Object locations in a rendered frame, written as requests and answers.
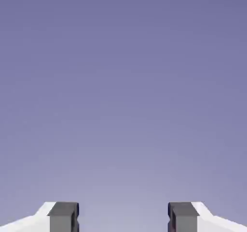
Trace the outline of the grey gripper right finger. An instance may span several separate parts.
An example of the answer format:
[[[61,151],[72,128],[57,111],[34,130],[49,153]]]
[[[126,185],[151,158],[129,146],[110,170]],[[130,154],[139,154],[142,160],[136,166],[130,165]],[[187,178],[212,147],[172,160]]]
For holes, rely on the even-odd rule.
[[[247,226],[213,215],[203,202],[169,202],[167,232],[247,232]]]

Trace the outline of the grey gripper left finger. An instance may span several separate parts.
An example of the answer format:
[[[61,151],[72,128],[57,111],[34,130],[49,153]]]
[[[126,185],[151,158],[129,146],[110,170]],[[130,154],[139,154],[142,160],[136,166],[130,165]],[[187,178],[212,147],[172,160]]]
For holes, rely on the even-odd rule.
[[[45,202],[38,211],[0,226],[0,232],[80,232],[79,203]]]

